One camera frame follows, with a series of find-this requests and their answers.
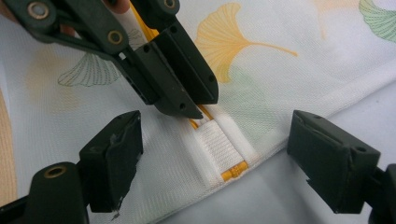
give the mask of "metal rivet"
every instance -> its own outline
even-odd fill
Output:
[[[110,31],[108,32],[107,40],[113,45],[118,45],[122,42],[123,37],[120,31]]]
[[[174,8],[176,6],[175,0],[163,0],[166,7]]]
[[[44,177],[46,177],[47,179],[52,179],[55,177],[58,177],[60,175],[63,175],[64,173],[66,173],[66,167],[63,165],[60,166],[53,166],[51,168],[49,168],[46,173],[44,173]]]
[[[33,2],[27,7],[27,12],[36,20],[44,20],[49,16],[50,9],[44,3]]]

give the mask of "green ginkgo leaf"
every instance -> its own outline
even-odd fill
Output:
[[[396,11],[377,7],[373,0],[361,0],[359,9],[375,35],[396,42]]]

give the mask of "clamp jaw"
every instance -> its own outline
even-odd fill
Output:
[[[127,33],[100,0],[4,2],[37,40],[88,51],[113,62],[143,102],[166,115],[201,119],[197,105],[218,101],[216,77],[176,18],[178,0],[131,0],[144,23],[160,32],[135,51]],[[80,38],[61,33],[61,25],[74,28]]]

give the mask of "white surface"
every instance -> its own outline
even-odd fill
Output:
[[[395,94],[393,83],[330,118],[379,150],[381,169],[396,163]],[[369,205],[360,215],[335,215],[305,180],[282,150],[239,181],[163,223],[367,223]]]

